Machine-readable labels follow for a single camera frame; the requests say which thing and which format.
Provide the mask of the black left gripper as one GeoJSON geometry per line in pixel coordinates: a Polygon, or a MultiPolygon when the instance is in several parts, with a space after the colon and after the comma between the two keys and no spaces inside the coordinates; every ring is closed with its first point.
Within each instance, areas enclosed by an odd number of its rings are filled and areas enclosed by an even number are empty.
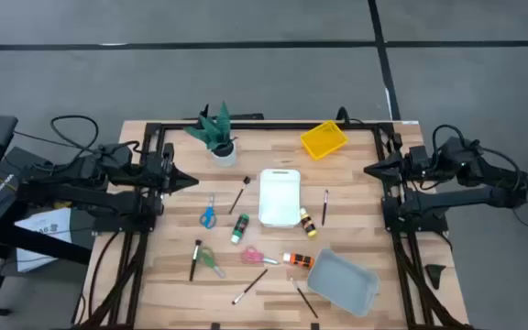
{"type": "Polygon", "coordinates": [[[148,187],[160,193],[172,194],[198,185],[193,176],[173,165],[174,148],[165,143],[162,151],[153,151],[147,157],[148,187]]]}

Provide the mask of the blue scissors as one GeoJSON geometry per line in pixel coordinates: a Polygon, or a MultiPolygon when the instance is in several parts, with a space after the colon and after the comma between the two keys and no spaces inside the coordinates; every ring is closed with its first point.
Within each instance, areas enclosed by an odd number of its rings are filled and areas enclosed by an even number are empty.
{"type": "Polygon", "coordinates": [[[206,206],[204,213],[199,218],[199,223],[207,229],[213,228],[217,223],[214,206],[215,195],[211,193],[209,196],[209,204],[206,206]]]}

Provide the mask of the black brush fluffy black head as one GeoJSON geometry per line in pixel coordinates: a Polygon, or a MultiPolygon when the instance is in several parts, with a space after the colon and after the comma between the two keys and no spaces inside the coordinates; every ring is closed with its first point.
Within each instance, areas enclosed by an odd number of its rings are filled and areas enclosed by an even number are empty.
{"type": "Polygon", "coordinates": [[[246,176],[244,179],[243,179],[243,185],[240,189],[240,191],[238,192],[237,196],[236,196],[236,199],[234,200],[233,204],[231,205],[231,207],[229,208],[228,210],[228,213],[231,215],[234,211],[234,209],[236,208],[237,206],[237,203],[240,199],[240,197],[242,196],[243,192],[245,191],[246,187],[249,185],[249,183],[251,182],[251,179],[249,176],[246,176]]]}

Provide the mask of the thick brush silver ferrule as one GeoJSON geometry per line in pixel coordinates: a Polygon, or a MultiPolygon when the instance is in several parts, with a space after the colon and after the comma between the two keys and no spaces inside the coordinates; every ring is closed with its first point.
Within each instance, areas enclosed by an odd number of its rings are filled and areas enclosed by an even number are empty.
{"type": "Polygon", "coordinates": [[[195,240],[195,245],[194,245],[194,250],[193,250],[193,253],[192,253],[192,263],[191,263],[191,267],[190,267],[189,281],[193,281],[196,265],[198,263],[199,251],[200,251],[201,245],[202,245],[202,240],[201,239],[196,239],[195,240]]]}

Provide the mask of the green paint bottle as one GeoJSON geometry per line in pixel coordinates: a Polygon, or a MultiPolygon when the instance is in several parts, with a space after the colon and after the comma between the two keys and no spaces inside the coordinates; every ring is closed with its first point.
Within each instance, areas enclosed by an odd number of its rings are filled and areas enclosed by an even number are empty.
{"type": "Polygon", "coordinates": [[[238,217],[236,224],[232,230],[232,235],[231,235],[230,240],[233,244],[238,244],[240,242],[240,240],[242,239],[245,233],[246,228],[248,227],[248,224],[249,224],[249,216],[247,214],[241,214],[238,217]]]}

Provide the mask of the yellow paint bottle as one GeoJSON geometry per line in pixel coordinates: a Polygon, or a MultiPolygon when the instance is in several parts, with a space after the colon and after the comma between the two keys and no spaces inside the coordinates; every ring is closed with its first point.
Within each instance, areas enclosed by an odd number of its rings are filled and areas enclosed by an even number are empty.
{"type": "Polygon", "coordinates": [[[308,237],[315,237],[317,235],[314,221],[303,207],[300,209],[300,224],[308,237]]]}

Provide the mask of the green scissors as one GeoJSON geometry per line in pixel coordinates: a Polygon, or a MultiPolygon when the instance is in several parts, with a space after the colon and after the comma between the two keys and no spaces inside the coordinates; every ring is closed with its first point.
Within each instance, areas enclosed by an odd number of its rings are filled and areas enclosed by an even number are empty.
{"type": "Polygon", "coordinates": [[[210,268],[220,279],[226,277],[222,269],[217,265],[215,253],[209,247],[201,247],[198,252],[199,260],[210,268]]]}

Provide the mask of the pink scissors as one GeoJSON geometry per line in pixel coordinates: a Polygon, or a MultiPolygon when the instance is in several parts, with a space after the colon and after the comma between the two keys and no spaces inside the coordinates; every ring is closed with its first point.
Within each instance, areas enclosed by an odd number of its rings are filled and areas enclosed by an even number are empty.
{"type": "Polygon", "coordinates": [[[247,264],[257,264],[257,263],[264,263],[264,264],[271,264],[271,265],[279,265],[279,261],[273,258],[266,257],[262,252],[257,250],[253,246],[246,247],[240,254],[240,258],[244,263],[247,264]]]}

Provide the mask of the orange paint bottle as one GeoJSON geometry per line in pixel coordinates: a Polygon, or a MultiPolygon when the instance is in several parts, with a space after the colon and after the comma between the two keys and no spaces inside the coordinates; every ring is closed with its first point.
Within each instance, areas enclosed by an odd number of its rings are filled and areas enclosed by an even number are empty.
{"type": "Polygon", "coordinates": [[[314,258],[298,253],[285,252],[282,255],[284,263],[310,270],[314,266],[314,258]]]}

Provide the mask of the black paintbrush silver ferrule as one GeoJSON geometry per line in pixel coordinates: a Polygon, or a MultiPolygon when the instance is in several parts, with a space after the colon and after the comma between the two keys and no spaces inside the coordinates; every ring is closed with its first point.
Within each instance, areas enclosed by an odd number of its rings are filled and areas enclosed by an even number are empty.
{"type": "Polygon", "coordinates": [[[238,296],[231,302],[232,305],[237,305],[243,297],[260,281],[260,279],[265,276],[268,272],[268,269],[264,269],[238,296]]]}

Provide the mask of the black paintbrush white tip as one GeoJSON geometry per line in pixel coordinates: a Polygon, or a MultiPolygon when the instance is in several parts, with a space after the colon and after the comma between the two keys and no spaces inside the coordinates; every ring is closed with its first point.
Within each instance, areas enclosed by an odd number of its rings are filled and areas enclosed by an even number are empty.
{"type": "Polygon", "coordinates": [[[297,284],[296,280],[293,278],[293,277],[290,277],[290,282],[291,284],[293,285],[294,289],[299,293],[299,295],[302,297],[304,303],[306,304],[306,306],[308,307],[308,309],[311,311],[311,313],[313,314],[314,318],[315,319],[319,319],[319,316],[318,314],[316,313],[316,311],[314,310],[314,308],[312,307],[312,305],[310,304],[310,302],[308,301],[308,299],[306,298],[305,294],[303,293],[302,289],[299,287],[299,285],[297,284]]]}

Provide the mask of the green plant in white pot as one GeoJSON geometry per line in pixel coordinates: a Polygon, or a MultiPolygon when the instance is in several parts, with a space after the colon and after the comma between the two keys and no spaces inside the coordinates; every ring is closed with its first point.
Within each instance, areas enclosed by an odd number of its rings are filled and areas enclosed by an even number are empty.
{"type": "Polygon", "coordinates": [[[209,104],[199,114],[197,126],[187,126],[183,130],[205,144],[216,165],[231,167],[237,160],[235,138],[231,137],[231,120],[226,102],[222,102],[219,115],[213,119],[208,116],[209,104]]]}

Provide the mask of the light grey plastic tray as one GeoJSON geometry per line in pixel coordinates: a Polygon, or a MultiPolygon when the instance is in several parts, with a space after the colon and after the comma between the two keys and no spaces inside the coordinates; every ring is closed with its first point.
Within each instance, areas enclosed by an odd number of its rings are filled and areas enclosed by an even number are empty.
{"type": "Polygon", "coordinates": [[[324,248],[309,272],[307,287],[355,317],[365,317],[379,292],[380,278],[324,248]]]}

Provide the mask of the black wedge piece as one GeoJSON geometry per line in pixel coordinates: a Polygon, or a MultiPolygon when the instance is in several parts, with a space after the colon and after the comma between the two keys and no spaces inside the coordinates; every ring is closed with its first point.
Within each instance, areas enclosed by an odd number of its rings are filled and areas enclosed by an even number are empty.
{"type": "Polygon", "coordinates": [[[428,279],[432,283],[435,290],[440,289],[442,272],[446,269],[446,265],[441,264],[427,264],[424,266],[428,279]]]}

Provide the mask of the black metal table frame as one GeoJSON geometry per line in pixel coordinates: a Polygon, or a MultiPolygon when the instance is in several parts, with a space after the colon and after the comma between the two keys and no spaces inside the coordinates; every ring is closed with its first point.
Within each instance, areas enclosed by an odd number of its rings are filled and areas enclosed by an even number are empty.
{"type": "Polygon", "coordinates": [[[144,246],[142,274],[132,278],[117,302],[117,317],[102,316],[106,297],[116,283],[125,238],[97,236],[77,311],[80,330],[208,329],[219,323],[228,329],[427,330],[420,293],[404,275],[394,254],[394,241],[381,211],[384,191],[364,168],[383,151],[387,129],[399,133],[404,147],[421,145],[424,136],[413,122],[369,122],[345,126],[347,144],[322,160],[313,160],[300,136],[310,121],[236,121],[237,161],[222,168],[211,161],[198,140],[183,131],[180,121],[162,124],[175,149],[175,165],[199,184],[168,195],[165,211],[144,246]],[[302,175],[301,200],[318,228],[307,238],[300,228],[279,229],[258,220],[259,175],[267,168],[295,169],[302,175]],[[232,214],[229,208],[249,176],[232,214]],[[322,211],[329,191],[325,224],[322,211]],[[214,194],[217,223],[207,229],[200,216],[214,194]],[[238,244],[230,240],[241,214],[249,224],[238,244]],[[225,273],[220,279],[199,259],[189,281],[195,240],[210,248],[225,273]],[[245,264],[242,250],[253,246],[278,258],[285,252],[316,256],[329,248],[348,261],[376,272],[379,292],[365,317],[356,317],[311,291],[307,271],[288,264],[245,264]],[[264,270],[269,271],[237,304],[231,302],[264,270]],[[290,282],[293,277],[316,311],[315,319],[290,282]]]}

